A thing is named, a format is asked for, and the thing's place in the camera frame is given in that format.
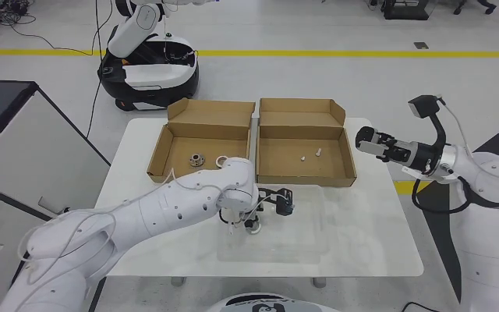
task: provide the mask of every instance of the black cable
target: black cable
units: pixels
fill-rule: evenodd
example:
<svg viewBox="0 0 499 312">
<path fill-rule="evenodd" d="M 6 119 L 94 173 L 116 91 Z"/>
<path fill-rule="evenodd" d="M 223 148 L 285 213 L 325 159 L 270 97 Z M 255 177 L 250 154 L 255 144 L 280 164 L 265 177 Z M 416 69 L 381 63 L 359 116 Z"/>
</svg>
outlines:
<svg viewBox="0 0 499 312">
<path fill-rule="evenodd" d="M 464 204 L 462 204 L 461 206 L 454 208 L 454 209 L 451 209 L 451 210 L 446 210 L 446 211 L 440 211 L 440 210 L 435 210 L 435 209 L 421 206 L 421 204 L 419 204 L 419 201 L 418 201 L 417 196 L 416 196 L 416 194 L 418 192 L 419 183 L 421 182 L 420 179 L 416 180 L 416 182 L 414 183 L 414 187 L 412 188 L 412 195 L 411 195 L 412 203 L 414 204 L 414 206 L 418 207 L 422 211 L 427 211 L 427 212 L 431 212 L 431 213 L 439 214 L 439 215 L 452 215 L 452 214 L 456 214 L 458 212 L 461 212 L 461 211 L 465 210 L 472 203 L 472 201 L 471 201 L 472 190 L 471 190 L 471 186 L 469 185 L 468 181 L 465 180 L 465 178 L 458 176 L 458 180 L 461 181 L 461 183 L 462 183 L 462 189 L 465 192 L 465 198 L 466 198 L 466 202 Z"/>
<path fill-rule="evenodd" d="M 225 224 L 228 224 L 228 221 L 224 219 L 224 217 L 221 216 L 221 209 L 218 211 L 218 217 L 220 217 L 220 220 L 224 222 Z"/>
<path fill-rule="evenodd" d="M 112 14 L 112 0 L 109 0 L 111 3 L 111 14 Z M 95 96 L 94 96 L 94 103 L 92 103 L 92 112 L 90 113 L 90 122 L 88 123 L 88 131 L 86 138 L 88 139 L 88 136 L 90 135 L 90 130 L 92 129 L 92 121 L 94 121 L 94 110 L 95 110 L 95 103 L 97 102 L 97 96 L 99 95 L 99 90 L 101 89 L 101 84 L 102 84 L 102 47 L 101 47 L 101 27 L 99 26 L 99 8 L 98 8 L 98 2 L 95 0 L 95 22 L 97 24 L 97 40 L 99 41 L 99 57 L 101 59 L 101 63 L 99 65 L 99 84 L 97 85 L 97 90 L 95 91 Z"/>
<path fill-rule="evenodd" d="M 401 312 L 405 312 L 405 310 L 407 309 L 407 307 L 408 307 L 408 306 L 410 306 L 411 304 L 414 304 L 415 306 L 418 306 L 418 307 L 422 307 L 423 309 L 426 309 L 426 310 L 431 311 L 431 312 L 440 312 L 440 311 L 438 311 L 438 310 L 430 309 L 429 307 L 425 307 L 425 306 L 424 306 L 424 305 L 422 305 L 422 304 L 415 303 L 415 302 L 412 302 L 412 301 L 411 301 L 411 302 L 408 302 L 408 303 L 404 306 L 404 308 L 402 309 L 402 311 L 401 311 Z"/>
<path fill-rule="evenodd" d="M 97 30 L 95 31 L 94 33 L 94 38 L 92 39 L 92 48 L 91 48 L 91 53 L 86 53 L 84 51 L 80 51 L 80 50 L 77 50 L 77 49 L 73 49 L 73 48 L 60 48 L 60 47 L 55 47 L 52 43 L 50 43 L 50 41 L 48 41 L 47 39 L 45 39 L 44 37 L 42 36 L 39 36 L 39 35 L 36 35 L 36 34 L 23 34 L 23 33 L 20 33 L 18 30 L 16 30 L 14 28 L 14 25 L 16 24 L 28 24 L 28 23 L 32 23 L 36 20 L 36 17 L 32 16 L 32 15 L 29 15 L 29 14 L 26 14 L 24 16 L 28 16 L 28 17 L 31 17 L 33 18 L 33 20 L 31 20 L 30 22 L 26 22 L 26 23 L 20 23 L 19 20 L 22 16 L 19 16 L 19 15 L 16 15 L 14 12 L 2 12 L 2 14 L 0 14 L 0 24 L 1 25 L 4 25 L 4 26 L 10 26 L 15 32 L 17 32 L 19 35 L 21 36 L 24 36 L 24 37 L 37 37 L 37 38 L 40 38 L 41 40 L 45 41 L 52 49 L 54 50 L 66 50 L 66 51 L 74 51 L 74 52 L 78 52 L 78 53 L 81 53 L 83 55 L 87 55 L 87 56 L 94 56 L 94 46 L 95 46 L 95 37 L 97 35 L 100 36 L 100 31 L 101 31 L 101 28 L 111 19 L 111 15 L 112 15 L 112 11 L 113 11 L 113 4 L 112 4 L 112 0 L 109 0 L 109 4 L 111 5 L 111 12 L 109 13 L 109 16 L 108 18 L 102 23 L 102 25 L 98 26 L 97 27 Z M 16 17 L 13 17 L 13 16 L 7 16 L 7 17 L 4 17 L 3 14 L 14 14 Z M 100 56 L 102 58 L 102 49 L 100 48 Z"/>
</svg>

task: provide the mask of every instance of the cardboard box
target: cardboard box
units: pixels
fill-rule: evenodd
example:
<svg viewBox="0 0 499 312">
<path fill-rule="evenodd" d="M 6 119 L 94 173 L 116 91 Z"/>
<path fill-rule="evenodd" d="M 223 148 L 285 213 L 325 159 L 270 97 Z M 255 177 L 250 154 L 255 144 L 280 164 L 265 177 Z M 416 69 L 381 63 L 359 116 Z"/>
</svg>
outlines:
<svg viewBox="0 0 499 312">
<path fill-rule="evenodd" d="M 258 182 L 351 186 L 357 175 L 344 123 L 333 100 L 262 98 Z"/>
<path fill-rule="evenodd" d="M 175 169 L 180 177 L 201 169 L 217 169 L 218 156 L 248 158 L 251 114 L 254 102 L 197 101 L 183 98 L 168 106 L 168 125 L 163 126 L 150 159 L 147 174 L 163 182 Z M 189 159 L 202 154 L 205 162 L 194 168 Z"/>
</svg>

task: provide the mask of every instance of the white robot body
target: white robot body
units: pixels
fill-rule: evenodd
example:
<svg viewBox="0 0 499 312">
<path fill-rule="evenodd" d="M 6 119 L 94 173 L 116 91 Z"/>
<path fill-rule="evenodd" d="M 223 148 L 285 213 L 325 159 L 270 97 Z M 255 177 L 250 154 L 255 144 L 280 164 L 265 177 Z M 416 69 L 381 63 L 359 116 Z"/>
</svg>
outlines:
<svg viewBox="0 0 499 312">
<path fill-rule="evenodd" d="M 474 153 L 481 164 L 460 165 L 468 159 L 458 154 L 456 165 L 460 174 L 481 197 L 499 202 L 499 179 L 486 172 L 498 171 L 499 156 L 491 153 Z M 460 183 L 451 186 L 451 208 L 466 201 Z M 499 210 L 470 204 L 468 208 L 451 215 L 452 242 L 461 265 L 461 312 L 492 312 L 499 307 Z"/>
<path fill-rule="evenodd" d="M 254 209 L 254 177 L 251 161 L 228 158 L 220 170 L 179 177 L 112 211 L 70 211 L 46 223 L 30 237 L 32 260 L 0 311 L 78 310 L 86 289 L 136 244 L 209 219 L 222 207 L 234 205 L 237 213 Z"/>
</svg>

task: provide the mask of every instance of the white cable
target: white cable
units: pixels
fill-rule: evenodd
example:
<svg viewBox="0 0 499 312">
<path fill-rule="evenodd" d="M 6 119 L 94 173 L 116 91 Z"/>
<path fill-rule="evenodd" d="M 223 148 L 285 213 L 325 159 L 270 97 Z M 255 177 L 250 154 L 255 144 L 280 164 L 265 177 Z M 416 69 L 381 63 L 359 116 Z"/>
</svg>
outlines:
<svg viewBox="0 0 499 312">
<path fill-rule="evenodd" d="M 468 145 L 468 140 L 466 139 L 466 135 L 465 135 L 465 132 L 463 131 L 462 129 L 462 126 L 461 126 L 461 123 L 459 122 L 459 119 L 458 119 L 458 116 L 455 115 L 455 113 L 448 107 L 448 105 L 443 105 L 447 110 L 448 112 L 451 113 L 452 117 L 454 117 L 456 123 L 458 124 L 458 128 L 459 128 L 459 132 L 461 132 L 461 136 L 462 136 L 462 140 L 464 141 L 465 143 L 465 149 L 466 149 L 466 153 L 468 154 L 468 156 L 471 158 L 471 160 L 473 161 L 473 163 L 478 167 L 480 168 L 482 171 L 484 171 L 485 173 L 488 173 L 489 175 L 493 176 L 493 177 L 496 177 L 496 178 L 499 178 L 499 175 L 495 175 L 493 174 L 492 172 L 488 172 L 487 170 L 484 170 L 481 165 L 479 163 L 476 162 L 475 158 L 473 157 L 473 153 L 471 152 L 471 149 L 469 148 L 469 145 Z"/>
<path fill-rule="evenodd" d="M 31 281 L 30 280 L 30 277 L 31 277 L 31 273 L 28 275 L 28 279 L 27 279 L 27 283 L 28 285 L 33 285 L 35 284 L 36 282 L 40 281 L 53 267 L 54 265 L 57 263 L 58 259 L 60 259 L 62 257 L 62 255 L 64 254 L 65 250 L 67 249 L 67 247 L 69 246 L 69 244 L 71 243 L 71 240 L 73 239 L 73 237 L 75 236 L 75 234 L 77 233 L 79 227 L 86 221 L 88 220 L 89 218 L 95 216 L 95 215 L 109 215 L 112 219 L 113 219 L 113 222 L 112 222 L 112 230 L 109 232 L 108 234 L 108 238 L 105 240 L 105 242 L 102 244 L 102 246 L 97 250 L 96 253 L 94 253 L 91 257 L 89 257 L 88 259 L 86 259 L 84 262 L 82 262 L 81 264 L 78 264 L 77 266 L 75 266 L 74 268 L 70 268 L 62 273 L 59 273 L 57 274 L 56 276 L 53 276 L 51 278 L 49 278 L 47 281 L 41 283 L 39 286 L 37 286 L 31 293 L 29 296 L 27 296 L 22 302 L 21 304 L 16 308 L 16 310 L 14 312 L 18 312 L 19 309 L 38 291 L 40 290 L 42 287 L 44 287 L 45 285 L 47 285 L 49 282 L 52 282 L 54 281 L 55 279 L 63 276 L 64 274 L 67 274 L 69 272 L 71 272 L 72 270 L 75 270 L 77 269 L 78 267 L 84 265 L 85 263 L 87 263 L 88 261 L 90 261 L 91 259 L 93 259 L 95 256 L 97 256 L 101 251 L 102 249 L 105 248 L 105 246 L 109 243 L 109 241 L 111 240 L 111 237 L 112 235 L 114 234 L 115 232 L 115 229 L 116 229 L 116 217 L 112 214 L 113 211 L 121 208 L 121 207 L 125 207 L 125 206 L 128 206 L 129 204 L 131 204 L 132 202 L 135 202 L 137 200 L 140 200 L 142 199 L 143 197 L 153 193 L 155 190 L 159 189 L 160 187 L 162 187 L 164 184 L 166 184 L 168 182 L 168 180 L 170 179 L 170 177 L 173 177 L 173 180 L 179 184 L 179 186 L 181 186 L 182 188 L 185 188 L 185 189 L 188 189 L 188 190 L 201 190 L 203 189 L 204 187 L 214 187 L 215 189 L 219 190 L 220 193 L 224 193 L 224 191 L 219 187 L 219 186 L 215 186 L 215 185 L 211 185 L 211 184 L 207 184 L 207 185 L 202 185 L 202 186 L 199 186 L 199 187 L 188 187 L 188 186 L 184 186 L 182 185 L 179 181 L 177 181 L 177 178 L 175 177 L 175 171 L 174 169 L 172 168 L 172 170 L 170 170 L 168 176 L 165 178 L 165 180 L 158 186 L 158 187 L 155 187 L 154 189 L 152 189 L 151 191 L 143 194 L 143 195 L 140 195 L 136 198 L 134 198 L 133 200 L 124 200 L 123 203 L 121 203 L 120 205 L 112 208 L 111 210 L 109 211 L 99 211 L 99 212 L 95 212 L 95 211 L 92 211 L 88 216 L 86 216 L 82 221 L 80 221 L 78 223 L 78 225 L 74 228 L 73 232 L 71 233 L 71 235 L 69 236 L 69 238 L 67 239 L 64 247 L 62 248 L 62 250 L 60 251 L 59 255 L 55 258 L 55 260 L 48 266 L 48 268 L 46 268 L 44 270 L 44 272 L 38 277 L 36 278 L 34 281 Z M 265 197 L 263 200 L 261 200 L 259 203 L 257 203 L 255 205 L 255 207 L 252 209 L 252 212 L 254 211 L 254 209 L 256 209 L 256 207 L 258 207 L 259 204 L 261 204 L 262 201 L 264 201 L 265 199 L 267 199 L 268 197 Z M 22 260 L 22 261 L 26 261 L 26 262 L 34 262 L 36 260 L 40 260 L 40 259 L 25 259 L 23 257 L 23 255 L 21 255 L 21 252 L 20 252 L 20 247 L 23 245 L 24 241 L 26 240 L 26 238 L 33 234 L 37 229 L 41 228 L 42 226 L 37 226 L 37 227 L 34 227 L 32 229 L 30 229 L 30 231 L 28 231 L 24 236 L 23 238 L 21 239 L 21 241 L 19 242 L 19 245 L 17 247 L 17 255 L 18 257 Z"/>
<path fill-rule="evenodd" d="M 142 199 L 143 197 L 149 195 L 150 193 L 154 192 L 155 190 L 159 189 L 160 187 L 162 187 L 164 184 L 166 184 L 166 182 L 168 181 L 168 179 L 170 178 L 170 176 L 172 175 L 173 173 L 173 169 L 170 171 L 170 173 L 168 174 L 168 176 L 166 177 L 166 179 L 161 183 L 160 186 L 154 188 L 153 190 L 143 194 L 143 195 L 140 195 L 138 197 L 136 197 L 135 199 L 131 200 L 131 202 L 134 202 L 136 200 L 140 200 Z M 116 217 L 111 214 L 113 211 L 115 211 L 116 209 L 118 208 L 121 208 L 121 207 L 124 207 L 124 206 L 127 206 L 129 204 L 129 202 L 127 200 L 125 200 L 122 204 L 112 208 L 110 211 L 99 211 L 99 212 L 94 212 L 92 211 L 88 216 L 86 216 L 81 222 L 78 223 L 78 225 L 75 227 L 75 229 L 73 230 L 73 232 L 71 233 L 71 235 L 69 236 L 69 238 L 67 239 L 64 247 L 61 249 L 60 253 L 58 254 L 58 256 L 54 259 L 54 261 L 51 263 L 51 265 L 49 265 L 45 270 L 44 272 L 38 277 L 36 278 L 34 281 L 31 281 L 30 277 L 31 277 L 31 274 L 28 276 L 28 285 L 33 285 L 34 283 L 40 281 L 53 267 L 54 265 L 56 264 L 56 262 L 58 261 L 58 259 L 60 259 L 62 257 L 62 255 L 64 254 L 65 250 L 67 249 L 67 247 L 69 246 L 69 244 L 71 243 L 71 240 L 73 239 L 73 237 L 75 236 L 75 234 L 77 233 L 78 231 L 78 228 L 86 221 L 88 220 L 89 218 L 95 216 L 95 215 L 109 215 L 112 219 L 113 219 L 113 228 L 111 230 L 111 232 L 108 234 L 108 238 L 106 239 L 106 241 L 102 244 L 102 246 L 99 248 L 99 250 L 93 254 L 91 257 L 89 257 L 88 259 L 86 259 L 84 262 L 82 262 L 81 264 L 77 265 L 76 267 L 74 268 L 71 268 L 69 269 L 68 271 L 65 271 L 59 275 L 56 275 L 55 277 L 53 278 L 50 278 L 49 280 L 47 280 L 46 282 L 42 283 L 41 285 L 39 285 L 24 301 L 21 305 L 19 305 L 20 307 L 26 302 L 28 301 L 28 299 L 37 291 L 40 289 L 40 287 L 44 286 L 44 285 L 47 285 L 49 282 L 53 281 L 54 279 L 78 268 L 79 266 L 87 263 L 88 261 L 90 261 L 92 258 L 94 258 L 95 256 L 97 256 L 98 253 L 101 252 L 101 250 L 109 243 L 109 240 L 111 239 L 112 235 L 114 234 L 115 232 L 115 229 L 116 229 Z M 24 236 L 23 238 L 21 239 L 21 241 L 19 242 L 19 245 L 17 247 L 17 256 L 20 258 L 20 260 L 22 261 L 25 261 L 25 262 L 34 262 L 36 260 L 40 260 L 40 259 L 25 259 L 23 257 L 23 255 L 21 255 L 21 251 L 20 251 L 20 247 L 23 245 L 24 241 L 26 240 L 26 238 L 28 237 L 28 235 L 31 235 L 33 234 L 33 232 L 35 232 L 37 229 L 41 228 L 43 225 L 41 226 L 36 226 L 32 229 L 30 229 L 30 231 L 28 231 Z"/>
<path fill-rule="evenodd" d="M 264 202 L 267 198 L 269 198 L 269 197 L 271 197 L 271 196 L 272 196 L 272 194 L 271 194 L 271 195 L 269 195 L 269 196 L 267 196 L 267 197 L 265 197 L 263 200 L 260 200 L 260 201 L 259 201 L 259 202 L 258 202 L 258 203 L 257 203 L 257 204 L 256 204 L 256 205 L 252 208 L 252 209 L 251 209 L 251 211 L 250 211 L 250 212 L 247 212 L 247 213 L 246 213 L 246 219 L 242 219 L 242 220 L 240 220 L 240 221 L 241 221 L 242 223 L 246 222 L 246 221 L 250 218 L 251 214 L 252 214 L 252 213 L 253 213 L 253 212 L 254 212 L 254 211 L 258 208 L 258 206 L 260 206 L 260 204 L 261 204 L 261 203 L 263 203 L 263 202 Z M 276 197 L 282 197 L 282 198 L 284 198 L 285 200 L 287 200 L 287 198 L 286 198 L 286 197 L 284 197 L 284 196 L 282 196 L 281 194 L 275 194 L 275 196 L 276 196 Z"/>
<path fill-rule="evenodd" d="M 107 239 L 105 240 L 105 242 L 102 244 L 101 248 L 99 248 L 99 250 L 98 250 L 96 253 L 94 253 L 94 254 L 92 255 L 92 257 L 89 257 L 88 259 L 86 259 L 86 260 L 85 260 L 84 262 L 82 262 L 81 264 L 78 264 L 78 265 L 77 265 L 77 266 L 75 266 L 74 268 L 70 268 L 70 269 L 68 269 L 68 270 L 66 270 L 66 271 L 63 271 L 63 272 L 61 272 L 61 273 L 57 274 L 56 276 L 53 276 L 53 277 L 49 278 L 47 281 L 45 281 L 45 282 L 41 283 L 41 284 L 40 284 L 40 285 L 38 285 L 37 287 L 35 287 L 35 289 L 33 289 L 33 291 L 31 291 L 31 292 L 30 292 L 30 295 L 29 295 L 29 296 L 27 296 L 27 297 L 26 297 L 23 301 L 21 301 L 21 303 L 20 303 L 20 304 L 19 304 L 19 306 L 18 306 L 18 307 L 14 310 L 14 312 L 18 312 L 18 311 L 19 311 L 19 310 L 23 307 L 23 305 L 24 305 L 24 304 L 25 304 L 25 303 L 26 303 L 29 299 L 31 299 L 31 297 L 32 297 L 32 296 L 33 296 L 33 295 L 34 295 L 34 294 L 35 294 L 38 290 L 40 290 L 42 287 L 46 286 L 49 282 L 52 282 L 52 281 L 54 281 L 55 279 L 60 278 L 60 277 L 61 277 L 61 276 L 63 276 L 64 274 L 70 273 L 72 270 L 75 270 L 76 268 L 79 268 L 80 266 L 84 265 L 85 263 L 87 263 L 88 261 L 90 261 L 91 259 L 93 259 L 95 256 L 97 256 L 97 254 L 99 254 L 99 253 L 101 252 L 101 250 L 102 250 L 102 249 L 104 249 L 104 247 L 105 247 L 105 246 L 109 243 L 109 241 L 111 240 L 111 237 L 112 237 L 113 233 L 115 232 L 115 229 L 116 229 L 116 217 L 115 217 L 113 214 L 107 214 L 107 213 L 102 213 L 102 214 L 98 214 L 98 213 L 97 213 L 96 215 L 109 215 L 109 216 L 110 216 L 110 217 L 112 217 L 112 219 L 113 219 L 113 228 L 112 228 L 111 232 L 108 234 L 108 238 L 107 238 Z M 28 285 L 33 285 L 33 284 L 30 284 L 30 281 L 29 281 L 29 280 L 30 280 L 30 276 L 28 276 Z"/>
<path fill-rule="evenodd" d="M 176 7 L 176 10 L 175 10 L 175 11 L 173 11 L 172 9 L 170 9 L 170 8 L 168 7 L 168 4 L 167 4 L 167 3 L 164 3 L 163 1 L 161 1 L 161 2 L 165 5 L 165 8 L 166 8 L 168 11 L 170 11 L 170 12 L 177 12 L 177 11 L 179 11 L 179 0 L 177 0 L 177 7 Z"/>
</svg>

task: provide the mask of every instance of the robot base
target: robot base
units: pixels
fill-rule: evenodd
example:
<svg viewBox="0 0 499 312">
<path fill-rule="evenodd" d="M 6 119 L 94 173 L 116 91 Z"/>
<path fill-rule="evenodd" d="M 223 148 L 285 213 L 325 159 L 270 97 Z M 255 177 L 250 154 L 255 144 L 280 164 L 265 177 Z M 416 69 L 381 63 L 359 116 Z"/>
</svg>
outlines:
<svg viewBox="0 0 499 312">
<path fill-rule="evenodd" d="M 102 86 L 115 99 L 116 107 L 126 112 L 167 108 L 182 98 L 192 98 L 199 83 L 193 49 L 175 42 L 175 38 L 165 41 L 152 37 L 127 58 L 117 58 L 107 51 L 102 62 Z"/>
</svg>

